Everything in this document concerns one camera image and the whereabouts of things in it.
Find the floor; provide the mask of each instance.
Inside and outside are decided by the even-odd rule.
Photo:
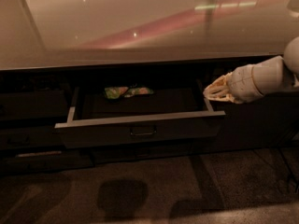
[[[282,150],[299,177],[299,148]],[[3,176],[0,223],[298,224],[278,149],[118,162]]]

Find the glossy countertop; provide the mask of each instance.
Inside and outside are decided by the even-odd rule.
[[[0,0],[0,70],[282,54],[291,0]]]

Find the open drawer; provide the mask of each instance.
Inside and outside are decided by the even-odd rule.
[[[67,148],[217,135],[225,113],[213,110],[198,80],[158,83],[150,86],[152,95],[113,103],[103,95],[103,87],[76,88],[67,122],[57,123],[55,129]]]

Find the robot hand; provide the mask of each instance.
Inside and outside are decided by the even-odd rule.
[[[299,37],[285,48],[283,58],[237,67],[205,88],[209,100],[249,103],[274,92],[299,91]]]

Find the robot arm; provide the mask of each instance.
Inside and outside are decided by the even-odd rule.
[[[249,103],[274,92],[299,91],[299,37],[285,48],[283,58],[237,67],[204,90],[209,100]]]

